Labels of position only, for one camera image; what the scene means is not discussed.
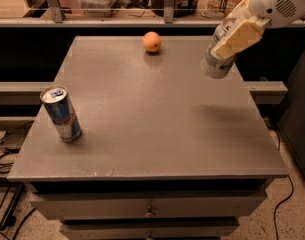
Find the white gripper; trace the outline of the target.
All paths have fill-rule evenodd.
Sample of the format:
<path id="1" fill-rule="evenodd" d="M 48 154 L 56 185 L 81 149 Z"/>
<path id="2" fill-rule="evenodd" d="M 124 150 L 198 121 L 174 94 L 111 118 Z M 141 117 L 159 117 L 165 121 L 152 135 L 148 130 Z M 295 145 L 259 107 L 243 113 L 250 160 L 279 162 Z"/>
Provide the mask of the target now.
<path id="1" fill-rule="evenodd" d="M 257 17 L 251 17 L 249 9 Z M 258 43 L 268 24 L 270 28 L 286 27 L 298 21 L 305 25 L 305 0 L 242 0 L 229 17 L 239 19 L 214 47 L 221 58 L 232 57 Z"/>

